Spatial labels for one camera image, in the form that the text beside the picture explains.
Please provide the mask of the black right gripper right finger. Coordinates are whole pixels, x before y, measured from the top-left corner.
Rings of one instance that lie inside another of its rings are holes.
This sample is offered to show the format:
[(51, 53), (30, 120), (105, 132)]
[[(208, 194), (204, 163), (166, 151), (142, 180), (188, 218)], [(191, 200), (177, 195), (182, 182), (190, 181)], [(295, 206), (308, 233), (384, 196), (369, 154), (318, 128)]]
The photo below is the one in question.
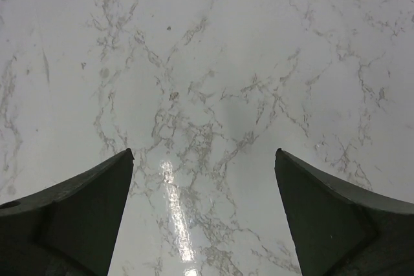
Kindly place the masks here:
[(413, 204), (276, 151), (275, 174), (303, 275), (412, 275)]

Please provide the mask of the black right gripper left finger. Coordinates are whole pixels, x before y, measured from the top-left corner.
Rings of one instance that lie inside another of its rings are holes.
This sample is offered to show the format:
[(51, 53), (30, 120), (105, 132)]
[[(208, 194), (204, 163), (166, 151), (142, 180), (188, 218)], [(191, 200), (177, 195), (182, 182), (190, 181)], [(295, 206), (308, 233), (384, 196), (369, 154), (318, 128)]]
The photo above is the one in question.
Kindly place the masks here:
[(2, 275), (107, 275), (133, 174), (126, 149), (1, 204)]

